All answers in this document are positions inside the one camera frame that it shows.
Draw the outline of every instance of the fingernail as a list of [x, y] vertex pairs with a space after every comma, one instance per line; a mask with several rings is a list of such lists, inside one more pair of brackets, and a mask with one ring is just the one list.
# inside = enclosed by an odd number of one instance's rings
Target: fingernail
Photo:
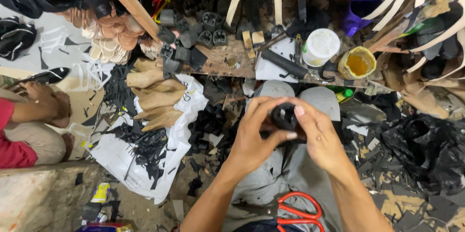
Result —
[[296, 138], [297, 138], [297, 133], [295, 133], [295, 132], [289, 132], [289, 133], [286, 135], [286, 138], [287, 138], [288, 140], [296, 139]]
[[302, 106], [298, 105], [298, 106], [295, 106], [294, 108], [294, 112], [297, 116], [302, 116], [305, 114], [305, 110]]

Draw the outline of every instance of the bare foot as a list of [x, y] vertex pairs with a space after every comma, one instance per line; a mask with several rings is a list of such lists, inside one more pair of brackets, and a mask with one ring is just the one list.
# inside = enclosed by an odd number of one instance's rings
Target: bare foot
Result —
[[61, 137], [65, 141], [65, 145], [66, 145], [66, 153], [63, 159], [61, 160], [61, 162], [64, 162], [69, 159], [69, 156], [71, 155], [71, 151], [73, 151], [75, 138], [73, 134], [71, 133], [62, 134]]
[[57, 128], [66, 128], [69, 125], [69, 117], [71, 116], [71, 101], [69, 100], [69, 95], [62, 91], [55, 92], [54, 95], [60, 105], [60, 111], [59, 115], [51, 120], [49, 124]]

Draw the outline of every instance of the black plastic bag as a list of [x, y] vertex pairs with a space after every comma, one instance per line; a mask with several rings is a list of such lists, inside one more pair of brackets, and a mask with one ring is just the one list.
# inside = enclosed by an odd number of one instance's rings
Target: black plastic bag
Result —
[[465, 123], [427, 114], [399, 120], [381, 133], [381, 141], [426, 194], [460, 193], [465, 173]]

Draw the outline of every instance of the black handle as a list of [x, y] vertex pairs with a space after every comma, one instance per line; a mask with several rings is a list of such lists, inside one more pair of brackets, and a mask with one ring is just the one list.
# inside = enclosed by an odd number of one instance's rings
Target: black handle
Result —
[[284, 57], [281, 57], [280, 55], [276, 54], [268, 48], [262, 50], [261, 57], [289, 72], [297, 79], [304, 79], [305, 75], [308, 73], [308, 70], [306, 68], [303, 68], [298, 64]]

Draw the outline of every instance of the white container lid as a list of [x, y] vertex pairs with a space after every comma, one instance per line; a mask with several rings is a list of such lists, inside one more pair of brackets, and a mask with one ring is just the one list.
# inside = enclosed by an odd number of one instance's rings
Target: white container lid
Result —
[[311, 32], [305, 43], [307, 51], [321, 59], [334, 56], [339, 51], [340, 46], [338, 35], [327, 28], [319, 28]]

